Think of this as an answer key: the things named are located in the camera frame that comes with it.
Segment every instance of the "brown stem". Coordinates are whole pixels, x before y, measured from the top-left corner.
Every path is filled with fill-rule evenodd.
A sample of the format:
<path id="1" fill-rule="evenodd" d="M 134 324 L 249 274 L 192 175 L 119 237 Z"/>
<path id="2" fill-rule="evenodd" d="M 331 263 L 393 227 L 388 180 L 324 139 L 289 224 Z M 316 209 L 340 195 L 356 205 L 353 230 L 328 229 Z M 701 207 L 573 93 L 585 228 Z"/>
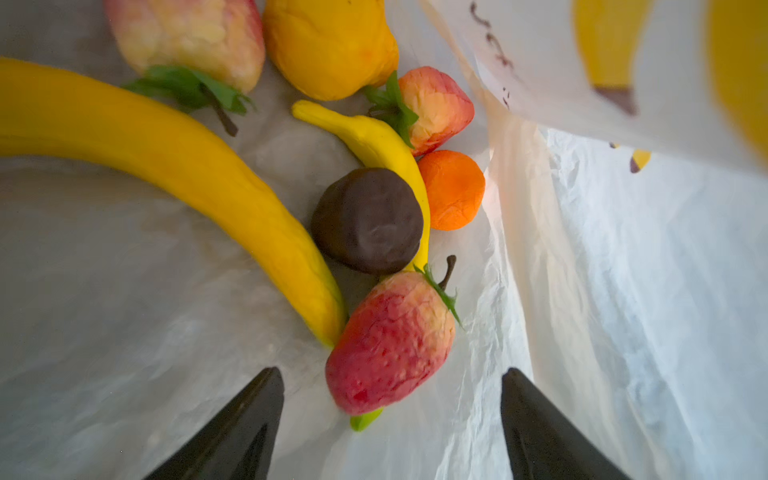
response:
<path id="1" fill-rule="evenodd" d="M 224 130 L 227 131 L 230 137 L 237 135 L 237 125 L 235 125 L 235 122 L 233 122 L 230 116 L 227 115 L 226 111 L 224 111 L 224 107 L 221 105 L 219 99 L 216 98 L 216 95 L 204 83 L 200 83 L 200 91 L 203 92 L 205 98 L 208 99 L 210 105 L 216 111 L 216 115 L 219 117 L 221 124 L 224 126 Z"/>
<path id="2" fill-rule="evenodd" d="M 442 279 L 442 282 L 437 284 L 437 286 L 443 290 L 445 290 L 445 288 L 448 286 L 448 280 L 451 279 L 453 267 L 456 266 L 456 255 L 448 255 L 448 258 L 446 258 L 445 261 L 448 262 L 448 269 L 445 271 L 445 278 Z"/>

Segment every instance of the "orange fruit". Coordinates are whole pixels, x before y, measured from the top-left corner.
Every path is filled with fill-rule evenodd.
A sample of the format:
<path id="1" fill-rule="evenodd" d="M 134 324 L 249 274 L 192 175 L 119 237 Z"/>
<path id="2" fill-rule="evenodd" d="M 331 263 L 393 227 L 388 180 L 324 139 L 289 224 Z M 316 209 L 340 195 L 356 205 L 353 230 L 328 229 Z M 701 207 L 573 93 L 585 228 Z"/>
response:
<path id="1" fill-rule="evenodd" d="M 432 228 L 457 230 L 475 218 L 485 176 L 474 160 L 457 151 L 434 151 L 422 157 L 419 171 L 427 187 Z"/>

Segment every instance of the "green leaf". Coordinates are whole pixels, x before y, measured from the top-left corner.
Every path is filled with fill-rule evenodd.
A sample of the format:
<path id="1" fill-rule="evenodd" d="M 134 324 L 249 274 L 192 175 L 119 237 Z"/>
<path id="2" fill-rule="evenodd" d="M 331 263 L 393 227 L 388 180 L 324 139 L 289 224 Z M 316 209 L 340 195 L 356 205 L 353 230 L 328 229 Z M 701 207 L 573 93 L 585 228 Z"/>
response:
<path id="1" fill-rule="evenodd" d="M 460 326 L 462 329 L 464 329 L 464 326 L 462 325 L 461 319 L 458 317 L 458 313 L 456 313 L 456 297 L 458 296 L 458 293 L 454 296 L 448 296 L 448 294 L 440 288 L 440 285 L 435 282 L 435 278 L 432 276 L 432 268 L 427 264 L 424 266 L 424 270 L 418 268 L 416 264 L 414 263 L 413 268 L 421 273 L 424 278 L 426 278 L 427 283 L 432 286 L 433 289 L 437 290 L 437 294 L 440 295 L 440 298 L 442 299 L 442 302 L 445 304 L 445 306 L 448 307 L 448 310 L 451 310 L 451 313 L 453 313 L 453 318 L 456 319 L 456 322 L 458 323 L 458 326 Z"/>
<path id="2" fill-rule="evenodd" d="M 173 98 L 182 110 L 193 111 L 210 104 L 200 84 L 208 87 L 224 110 L 245 115 L 247 109 L 244 102 L 255 108 L 253 101 L 237 89 L 208 74 L 186 67 L 154 65 L 147 69 L 144 78 L 126 84 L 123 88 L 148 97 Z"/>
<path id="3" fill-rule="evenodd" d="M 349 426 L 352 427 L 352 430 L 355 432 L 362 432 L 368 428 L 368 425 L 374 423 L 383 411 L 384 409 L 378 409 L 374 412 L 363 413 L 360 416 L 352 417 L 349 419 Z"/>
<path id="4" fill-rule="evenodd" d="M 400 135 L 406 145 L 413 148 L 410 128 L 419 116 L 402 99 L 400 85 L 397 83 L 397 70 L 387 78 L 385 90 L 381 91 L 368 85 L 362 92 L 373 104 L 368 111 L 369 115 L 385 121 Z"/>

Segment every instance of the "chocolate-covered candy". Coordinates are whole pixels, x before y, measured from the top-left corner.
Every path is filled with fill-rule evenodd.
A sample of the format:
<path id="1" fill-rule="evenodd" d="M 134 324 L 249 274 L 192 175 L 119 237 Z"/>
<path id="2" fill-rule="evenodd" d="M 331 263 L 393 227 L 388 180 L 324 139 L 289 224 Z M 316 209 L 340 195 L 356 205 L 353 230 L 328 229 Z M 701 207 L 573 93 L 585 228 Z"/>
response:
<path id="1" fill-rule="evenodd" d="M 419 250 L 424 217 L 411 187 L 386 168 L 353 170 L 328 187 L 312 216 L 312 237 L 349 268 L 388 275 Z"/>

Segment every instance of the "yellow banana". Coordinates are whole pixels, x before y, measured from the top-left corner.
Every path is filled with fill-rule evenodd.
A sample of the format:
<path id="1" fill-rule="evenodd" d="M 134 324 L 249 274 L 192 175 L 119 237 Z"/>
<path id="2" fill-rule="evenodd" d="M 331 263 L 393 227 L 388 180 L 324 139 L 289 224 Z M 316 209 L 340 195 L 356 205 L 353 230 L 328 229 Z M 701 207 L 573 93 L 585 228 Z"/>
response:
<path id="1" fill-rule="evenodd" d="M 346 144 L 366 167 L 389 168 L 413 189 L 422 208 L 424 231 L 413 265 L 424 268 L 429 248 L 429 202 L 427 190 L 411 150 L 392 127 L 371 117 L 347 117 L 307 100 L 293 104 L 293 116 L 327 130 Z"/>
<path id="2" fill-rule="evenodd" d="M 574 0 L 576 45 L 592 88 L 637 113 L 632 64 L 653 0 Z"/>
<path id="3" fill-rule="evenodd" d="M 707 55 L 717 99 L 768 165 L 768 2 L 710 0 Z"/>
<path id="4" fill-rule="evenodd" d="M 298 220 L 215 134 L 149 98 L 57 68 L 0 58 L 0 156 L 106 165 L 200 211 L 259 262 L 333 346 L 346 322 L 328 266 Z"/>

